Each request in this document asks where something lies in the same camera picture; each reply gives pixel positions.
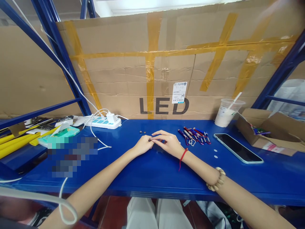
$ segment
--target smartphone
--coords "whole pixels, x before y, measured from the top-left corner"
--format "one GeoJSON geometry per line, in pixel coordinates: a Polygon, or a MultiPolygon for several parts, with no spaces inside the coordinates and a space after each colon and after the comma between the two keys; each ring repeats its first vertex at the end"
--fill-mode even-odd
{"type": "Polygon", "coordinates": [[[214,134],[214,137],[223,144],[231,153],[246,164],[261,164],[264,162],[259,156],[244,147],[234,138],[227,134],[214,134]]]}

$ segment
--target blue shelf frame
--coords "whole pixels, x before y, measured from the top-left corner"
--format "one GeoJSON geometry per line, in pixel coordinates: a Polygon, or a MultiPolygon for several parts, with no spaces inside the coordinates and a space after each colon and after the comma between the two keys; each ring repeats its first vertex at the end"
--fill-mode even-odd
{"type": "MultiPolygon", "coordinates": [[[[83,93],[81,89],[81,85],[78,81],[78,78],[76,76],[75,70],[73,68],[73,65],[71,63],[71,60],[69,58],[68,52],[65,48],[64,42],[61,38],[61,35],[59,33],[59,30],[56,26],[56,22],[60,21],[60,18],[57,14],[55,5],[53,3],[53,0],[31,0],[32,4],[34,6],[34,9],[38,15],[38,18],[45,30],[45,32],[52,38],[48,38],[52,49],[54,53],[56,54],[57,58],[53,55],[51,50],[47,47],[47,45],[40,39],[40,37],[32,30],[32,28],[18,15],[18,13],[5,1],[5,0],[0,0],[0,9],[2,9],[15,23],[18,25],[63,71],[69,86],[73,92],[74,99],[59,103],[47,108],[43,108],[28,114],[24,114],[21,116],[18,116],[16,118],[8,119],[8,120],[3,120],[0,121],[0,129],[15,125],[17,123],[23,122],[27,119],[45,114],[47,112],[59,109],[61,107],[73,104],[73,103],[78,103],[82,114],[84,116],[90,115],[91,111],[89,108],[89,105],[86,101],[86,99],[81,95],[83,93]],[[77,86],[69,76],[69,74],[65,71],[66,68],[73,79],[75,80],[77,86]]],[[[95,18],[96,13],[94,9],[94,4],[93,1],[91,0],[83,0],[83,6],[81,9],[81,19],[86,18],[86,9],[88,8],[88,12],[90,15],[90,18],[95,18]]],[[[11,180],[11,179],[16,179],[19,177],[22,177],[21,174],[19,174],[18,169],[11,168],[11,166],[8,166],[8,164],[12,164],[15,156],[17,155],[18,158],[22,158],[22,165],[19,165],[18,163],[14,163],[14,165],[18,164],[18,167],[20,166],[28,166],[31,161],[34,159],[38,158],[40,155],[42,155],[44,152],[46,152],[46,148],[42,146],[33,147],[30,145],[27,145],[26,147],[21,148],[20,150],[17,150],[13,154],[9,155],[10,158],[6,157],[5,159],[8,161],[5,163],[5,160],[0,161],[0,174],[1,178],[4,180],[11,180]]],[[[99,199],[95,202],[89,217],[82,217],[81,221],[85,225],[91,227],[91,228],[97,228],[98,224],[92,220],[92,217],[94,215],[94,212],[96,210],[97,204],[98,204],[99,199]]]]}
{"type": "Polygon", "coordinates": [[[96,12],[95,12],[95,8],[94,8],[94,3],[93,0],[83,0],[82,1],[82,9],[80,12],[80,19],[86,19],[86,15],[87,15],[87,9],[89,12],[89,17],[90,18],[96,18],[96,12]]]}
{"type": "MultiPolygon", "coordinates": [[[[34,111],[25,115],[21,115],[16,118],[4,120],[0,122],[0,129],[12,126],[14,124],[23,122],[27,119],[42,115],[44,113],[56,110],[58,108],[70,105],[75,102],[78,103],[79,108],[81,109],[81,112],[84,116],[91,115],[91,111],[86,99],[81,95],[81,93],[77,89],[78,86],[81,92],[83,93],[81,85],[76,76],[75,70],[69,58],[68,52],[65,48],[64,42],[56,26],[56,22],[59,22],[60,18],[57,14],[53,0],[32,0],[32,4],[39,17],[39,20],[41,21],[44,30],[52,38],[52,39],[49,38],[49,41],[54,50],[54,53],[56,54],[56,56],[60,61],[53,55],[53,53],[47,47],[47,45],[32,30],[32,28],[19,16],[19,14],[10,6],[10,4],[7,3],[6,0],[0,0],[0,9],[2,9],[16,23],[16,25],[18,25],[62,69],[75,99],[60,104],[56,104],[38,111],[34,111]],[[67,74],[67,72],[65,71],[64,67],[61,65],[60,62],[62,62],[64,67],[69,71],[69,73],[75,80],[77,86],[75,85],[71,77],[67,74]]],[[[92,10],[94,10],[93,1],[90,1],[90,3],[86,4],[86,6],[88,7],[90,17],[94,17],[94,16],[96,17],[95,13],[94,14],[90,13],[92,10]]]]}
{"type": "Polygon", "coordinates": [[[286,58],[275,71],[259,97],[252,105],[252,108],[267,109],[272,100],[305,106],[304,102],[282,99],[274,96],[276,91],[288,79],[296,67],[303,61],[305,61],[305,30],[299,36],[295,45],[292,47],[286,58]]]}

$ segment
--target forearm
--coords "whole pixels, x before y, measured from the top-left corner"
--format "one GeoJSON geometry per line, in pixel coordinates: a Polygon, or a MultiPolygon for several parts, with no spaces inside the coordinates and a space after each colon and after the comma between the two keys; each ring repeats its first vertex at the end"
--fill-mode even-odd
{"type": "MultiPolygon", "coordinates": [[[[206,164],[191,152],[182,160],[209,185],[216,184],[219,172],[206,164]]],[[[217,193],[230,205],[253,229],[294,228],[268,205],[226,177],[217,193]]]]}
{"type": "MultiPolygon", "coordinates": [[[[75,208],[78,219],[80,219],[90,209],[122,169],[134,158],[134,154],[130,150],[127,151],[120,158],[83,184],[67,199],[67,201],[69,201],[75,208]]],[[[72,214],[65,207],[63,207],[63,212],[66,219],[73,219],[72,214]]],[[[62,222],[59,214],[59,207],[57,207],[40,226],[40,229],[72,227],[73,225],[66,225],[62,222]]]]}

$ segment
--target cardboard box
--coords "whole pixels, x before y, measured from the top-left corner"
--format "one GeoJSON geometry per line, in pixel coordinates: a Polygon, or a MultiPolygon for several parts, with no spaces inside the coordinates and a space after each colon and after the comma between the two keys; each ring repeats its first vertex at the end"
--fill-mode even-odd
{"type": "MultiPolygon", "coordinates": [[[[222,98],[240,91],[252,106],[305,27],[298,2],[240,1],[57,27],[84,94],[98,109],[130,119],[204,120],[215,118],[222,98]],[[178,82],[187,82],[179,104],[172,103],[178,82]]],[[[19,27],[0,32],[1,118],[73,98],[60,68],[19,27]]],[[[50,114],[79,113],[75,103],[50,114]]]]}
{"type": "Polygon", "coordinates": [[[237,128],[254,147],[292,156],[297,151],[305,152],[305,123],[282,113],[247,108],[239,114],[237,128]],[[271,132],[271,137],[255,135],[251,125],[271,132]]]}

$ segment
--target blue table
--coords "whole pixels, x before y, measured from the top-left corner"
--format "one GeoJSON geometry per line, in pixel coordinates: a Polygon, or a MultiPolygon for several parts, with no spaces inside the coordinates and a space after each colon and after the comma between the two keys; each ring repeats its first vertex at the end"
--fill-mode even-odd
{"type": "MultiPolygon", "coordinates": [[[[133,147],[141,136],[140,130],[146,131],[148,135],[160,129],[177,134],[182,145],[186,147],[184,139],[177,132],[177,129],[182,129],[183,126],[197,127],[209,133],[212,144],[202,146],[196,143],[194,147],[189,147],[192,153],[213,167],[221,167],[231,179],[265,203],[305,206],[305,153],[298,152],[289,157],[254,148],[233,124],[221,128],[209,120],[126,120],[115,130],[92,128],[96,136],[112,148],[99,150],[97,155],[89,155],[89,160],[81,161],[81,166],[77,167],[73,178],[68,179],[64,192],[74,192],[133,147]],[[258,165],[242,163],[213,137],[215,133],[231,135],[265,162],[258,165]]],[[[86,136],[92,136],[89,127],[83,129],[75,138],[86,136]]],[[[53,164],[53,161],[46,159],[12,186],[26,191],[59,192],[64,179],[51,177],[53,164]]],[[[178,169],[179,160],[155,145],[129,163],[105,194],[221,201],[218,194],[208,190],[205,182],[187,165],[182,163],[180,172],[178,169]]]]}

